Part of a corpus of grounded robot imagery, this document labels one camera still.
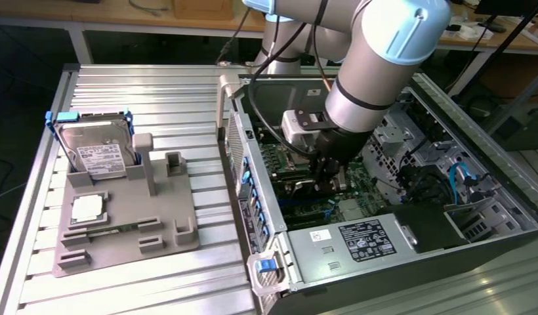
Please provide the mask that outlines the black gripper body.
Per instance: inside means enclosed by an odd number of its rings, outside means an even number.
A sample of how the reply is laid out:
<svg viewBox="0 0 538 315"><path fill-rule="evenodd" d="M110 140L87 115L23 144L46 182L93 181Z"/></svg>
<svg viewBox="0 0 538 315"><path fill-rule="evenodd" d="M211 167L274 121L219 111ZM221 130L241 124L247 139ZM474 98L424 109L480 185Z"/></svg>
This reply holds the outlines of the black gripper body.
<svg viewBox="0 0 538 315"><path fill-rule="evenodd" d="M322 158L348 165L360 152L370 136L372 131L352 133L342 128L321 130L316 139L316 155L310 158L310 164L316 165Z"/></svg>

